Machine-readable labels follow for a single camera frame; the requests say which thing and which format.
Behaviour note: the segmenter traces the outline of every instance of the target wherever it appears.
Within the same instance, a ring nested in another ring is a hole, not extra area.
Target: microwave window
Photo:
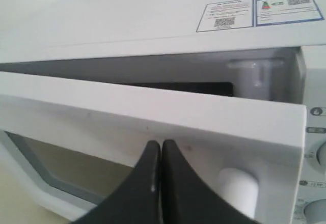
[[[94,204],[115,191],[133,169],[17,134],[7,135],[47,184]]]

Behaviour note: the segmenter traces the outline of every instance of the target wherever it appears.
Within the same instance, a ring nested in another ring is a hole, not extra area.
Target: microwave top
[[[323,45],[325,14],[326,0],[59,0],[0,36],[0,62]]]

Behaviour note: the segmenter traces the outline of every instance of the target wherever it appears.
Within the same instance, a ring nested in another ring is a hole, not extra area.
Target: microwave
[[[148,141],[173,139],[214,192],[224,169],[251,179],[236,208],[254,220],[325,221],[323,13],[324,0],[60,0],[1,35],[1,160],[75,220]]]

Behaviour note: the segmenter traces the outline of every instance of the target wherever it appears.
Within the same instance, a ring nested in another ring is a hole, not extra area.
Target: blue border label
[[[257,2],[258,1],[263,1],[263,0],[255,0],[255,10],[256,10],[256,18],[255,18],[255,26],[267,26],[267,25],[278,25],[278,24],[291,24],[291,23],[302,23],[302,22],[311,22],[311,21],[320,21],[320,20],[324,20],[324,17],[317,5],[317,3],[315,2],[315,0],[312,0],[312,3],[315,5],[316,9],[315,11],[318,11],[319,12],[319,15],[320,17],[318,18],[307,18],[307,19],[298,19],[298,20],[289,20],[287,21],[286,20],[286,17],[284,19],[284,21],[279,21],[279,22],[270,22],[270,23],[264,23],[264,24],[258,24],[258,5],[257,5]]]

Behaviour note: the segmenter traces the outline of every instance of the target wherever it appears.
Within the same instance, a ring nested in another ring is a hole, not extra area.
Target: label sticker
[[[256,26],[324,20],[314,0],[256,0]]]
[[[209,32],[254,26],[254,0],[207,4],[197,32]]]

